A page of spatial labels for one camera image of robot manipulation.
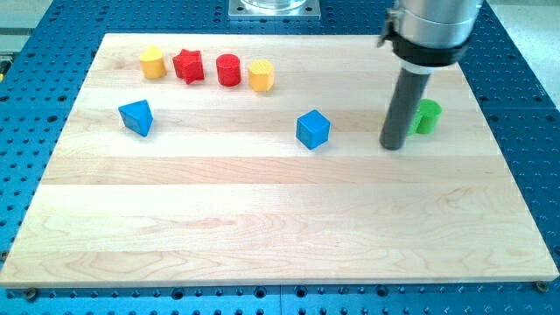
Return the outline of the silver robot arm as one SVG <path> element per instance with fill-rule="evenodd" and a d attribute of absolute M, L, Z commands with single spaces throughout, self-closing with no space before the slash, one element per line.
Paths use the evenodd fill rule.
<path fill-rule="evenodd" d="M 377 45 L 389 41 L 402 67 L 429 74 L 463 58 L 482 0 L 398 0 L 385 13 Z"/>

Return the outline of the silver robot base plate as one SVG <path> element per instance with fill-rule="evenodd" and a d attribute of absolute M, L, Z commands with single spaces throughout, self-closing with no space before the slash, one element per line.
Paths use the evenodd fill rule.
<path fill-rule="evenodd" d="M 319 0 L 227 0 L 231 20 L 275 20 L 321 17 Z"/>

